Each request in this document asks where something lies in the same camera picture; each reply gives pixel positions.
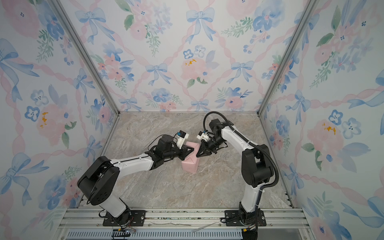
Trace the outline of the purple pink wrapping paper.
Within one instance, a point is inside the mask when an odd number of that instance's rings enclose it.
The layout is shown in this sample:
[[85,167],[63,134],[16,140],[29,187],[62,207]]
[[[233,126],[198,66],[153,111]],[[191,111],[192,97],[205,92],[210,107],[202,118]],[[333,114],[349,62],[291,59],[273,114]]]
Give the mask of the purple pink wrapping paper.
[[194,150],[192,153],[190,153],[184,161],[182,161],[182,168],[185,172],[195,174],[198,170],[198,165],[200,158],[197,157],[197,153],[200,148],[200,144],[193,143],[193,142],[187,142],[186,145],[188,147],[192,147]]

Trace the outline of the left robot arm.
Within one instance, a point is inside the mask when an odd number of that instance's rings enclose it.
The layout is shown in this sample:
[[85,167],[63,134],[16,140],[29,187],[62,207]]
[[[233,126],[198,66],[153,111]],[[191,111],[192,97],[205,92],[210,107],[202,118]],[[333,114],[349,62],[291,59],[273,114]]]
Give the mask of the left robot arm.
[[77,182],[77,187],[88,199],[88,204],[106,211],[106,217],[122,227],[134,219],[131,209],[113,194],[118,179],[138,172],[151,171],[177,158],[184,161],[195,148],[179,136],[161,135],[156,145],[135,157],[110,160],[97,158]]

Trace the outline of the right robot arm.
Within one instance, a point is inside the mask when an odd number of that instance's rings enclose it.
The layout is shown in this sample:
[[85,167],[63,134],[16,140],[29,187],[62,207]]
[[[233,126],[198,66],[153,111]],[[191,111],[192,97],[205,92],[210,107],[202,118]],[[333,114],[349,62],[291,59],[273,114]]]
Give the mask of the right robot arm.
[[277,176],[269,150],[265,145],[258,145],[236,127],[213,120],[211,132],[200,131],[197,139],[201,141],[197,157],[216,154],[220,149],[231,145],[241,155],[241,174],[246,183],[244,196],[239,204],[238,217],[229,220],[245,226],[256,225],[259,217],[259,205],[264,189],[270,178]]

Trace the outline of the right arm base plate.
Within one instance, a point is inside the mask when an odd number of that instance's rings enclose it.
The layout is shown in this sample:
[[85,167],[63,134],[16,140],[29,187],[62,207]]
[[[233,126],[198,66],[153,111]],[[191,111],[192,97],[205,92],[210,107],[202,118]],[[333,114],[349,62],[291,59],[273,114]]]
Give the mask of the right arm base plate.
[[221,223],[227,227],[265,227],[266,217],[261,209],[247,213],[241,209],[226,210],[225,216],[221,218]]

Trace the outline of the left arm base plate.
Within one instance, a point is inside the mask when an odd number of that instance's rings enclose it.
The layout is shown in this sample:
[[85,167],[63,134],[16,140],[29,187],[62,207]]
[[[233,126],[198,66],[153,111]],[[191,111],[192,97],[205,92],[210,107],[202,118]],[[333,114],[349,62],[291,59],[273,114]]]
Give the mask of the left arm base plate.
[[103,217],[104,227],[143,227],[146,218],[145,210],[126,210],[119,217],[113,217],[109,212]]

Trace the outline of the aluminium frame rail front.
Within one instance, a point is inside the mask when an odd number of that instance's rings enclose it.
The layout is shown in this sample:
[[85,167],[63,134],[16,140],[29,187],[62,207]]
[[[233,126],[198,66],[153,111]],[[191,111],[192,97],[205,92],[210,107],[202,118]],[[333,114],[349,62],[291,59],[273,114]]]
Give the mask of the aluminium frame rail front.
[[[258,225],[262,229],[309,229],[302,209],[261,209]],[[238,209],[132,208],[126,227],[150,228],[241,228]],[[111,229],[120,227],[101,208],[78,208],[66,211],[59,229]]]

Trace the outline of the right aluminium corner post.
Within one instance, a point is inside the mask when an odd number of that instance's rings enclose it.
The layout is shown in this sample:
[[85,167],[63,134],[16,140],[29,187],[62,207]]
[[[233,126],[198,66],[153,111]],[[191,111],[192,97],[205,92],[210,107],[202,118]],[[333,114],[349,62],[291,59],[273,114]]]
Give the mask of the right aluminium corner post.
[[264,111],[267,109],[268,102],[273,95],[274,89],[279,83],[280,77],[283,75],[284,69],[286,68],[286,66],[289,65],[291,57],[293,56],[294,51],[296,50],[296,47],[298,45],[298,41],[304,34],[304,30],[307,27],[317,4],[318,1],[316,0],[308,1],[301,18],[299,19],[299,24],[297,25],[294,31],[292,39],[290,40],[289,44],[287,45],[287,49],[283,54],[281,64],[279,65],[275,76],[273,77],[269,87],[267,88],[267,92],[263,98],[259,110],[257,111],[259,118],[264,114]]

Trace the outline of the aluminium corner post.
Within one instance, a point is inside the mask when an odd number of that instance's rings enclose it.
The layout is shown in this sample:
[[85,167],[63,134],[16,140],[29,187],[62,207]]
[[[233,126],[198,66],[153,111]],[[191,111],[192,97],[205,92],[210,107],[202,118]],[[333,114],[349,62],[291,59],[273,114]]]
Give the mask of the aluminium corner post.
[[71,37],[72,41],[74,42],[75,48],[78,51],[78,53],[81,56],[81,60],[84,62],[85,66],[91,73],[92,77],[94,78],[94,81],[96,82],[97,86],[99,87],[101,93],[106,98],[108,104],[112,107],[112,110],[115,115],[119,116],[120,111],[117,108],[117,105],[115,101],[113,100],[110,92],[107,89],[106,84],[101,79],[96,66],[94,65],[91,56],[89,55],[86,47],[81,41],[81,38],[79,34],[77,33],[73,23],[71,22],[68,14],[66,13],[63,5],[60,1],[48,1],[49,5],[52,7],[53,12],[57,15],[59,18],[60,23],[63,25],[64,29],[68,32],[69,36]]
[[299,19],[299,24],[297,25],[294,31],[292,39],[290,40],[289,44],[287,45],[287,49],[283,54],[281,64],[279,65],[275,76],[273,77],[269,87],[267,88],[267,92],[263,98],[259,110],[257,111],[259,118],[264,114],[264,111],[267,109],[268,102],[273,95],[274,89],[279,83],[280,77],[283,75],[284,69],[286,68],[286,66],[289,65],[291,57],[293,56],[294,51],[296,50],[296,47],[298,45],[298,41],[304,34],[304,30],[307,27],[317,4],[318,1],[316,0],[308,1],[301,18]]

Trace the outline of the left aluminium corner post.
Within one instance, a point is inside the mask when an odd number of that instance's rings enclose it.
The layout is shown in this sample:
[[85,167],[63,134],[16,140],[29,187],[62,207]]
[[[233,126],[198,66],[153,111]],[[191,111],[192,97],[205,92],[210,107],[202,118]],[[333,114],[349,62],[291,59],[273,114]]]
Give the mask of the left aluminium corner post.
[[112,107],[112,110],[115,115],[119,116],[120,111],[117,108],[117,105],[115,101],[113,100],[110,92],[107,89],[106,84],[101,79],[96,66],[94,65],[91,56],[89,55],[86,47],[81,41],[81,38],[79,34],[77,33],[73,23],[71,22],[68,14],[66,13],[63,5],[60,1],[48,1],[49,5],[52,7],[53,12],[57,15],[59,18],[60,23],[63,25],[64,29],[68,32],[69,36],[71,37],[72,41],[74,42],[75,48],[78,51],[78,53],[81,56],[81,60],[84,62],[85,66],[91,73],[92,77],[94,78],[94,81],[96,82],[97,86],[99,87],[101,93],[106,98],[108,104]]

